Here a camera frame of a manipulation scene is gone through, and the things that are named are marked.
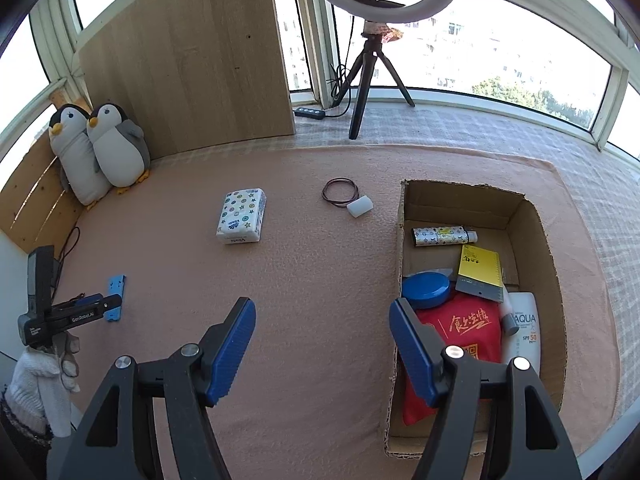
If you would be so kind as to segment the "white gloved left hand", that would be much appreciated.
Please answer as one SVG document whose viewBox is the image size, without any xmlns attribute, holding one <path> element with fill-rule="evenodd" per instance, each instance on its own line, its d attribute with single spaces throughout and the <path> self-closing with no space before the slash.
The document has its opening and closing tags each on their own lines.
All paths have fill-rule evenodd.
<svg viewBox="0 0 640 480">
<path fill-rule="evenodd" d="M 48 429 L 57 438 L 72 432 L 70 395 L 79 391 L 79 350 L 79 339 L 65 332 L 53 337 L 51 348 L 26 347 L 15 365 L 4 400 L 14 418 L 39 437 Z"/>
</svg>

